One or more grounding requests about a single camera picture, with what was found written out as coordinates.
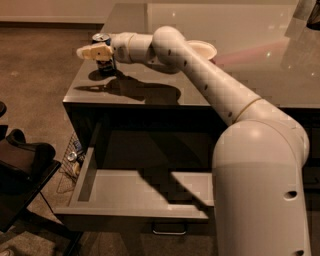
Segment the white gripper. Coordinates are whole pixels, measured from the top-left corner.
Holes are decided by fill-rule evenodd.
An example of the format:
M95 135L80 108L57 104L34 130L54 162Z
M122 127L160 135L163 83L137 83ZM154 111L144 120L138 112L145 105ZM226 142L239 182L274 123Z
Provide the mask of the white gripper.
M108 45L97 43L78 48L76 54L79 58L85 60L109 61L114 52L114 57L118 62L131 64L129 43L134 36L135 33L131 32L112 34L111 47L113 51Z

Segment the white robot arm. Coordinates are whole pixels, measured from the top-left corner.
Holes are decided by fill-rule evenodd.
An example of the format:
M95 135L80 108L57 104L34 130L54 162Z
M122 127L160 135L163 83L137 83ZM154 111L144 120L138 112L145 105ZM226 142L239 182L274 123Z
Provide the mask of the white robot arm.
M312 256L302 168L304 128L214 65L175 28L113 34L81 47L81 59L183 72L226 123L213 153L219 256Z

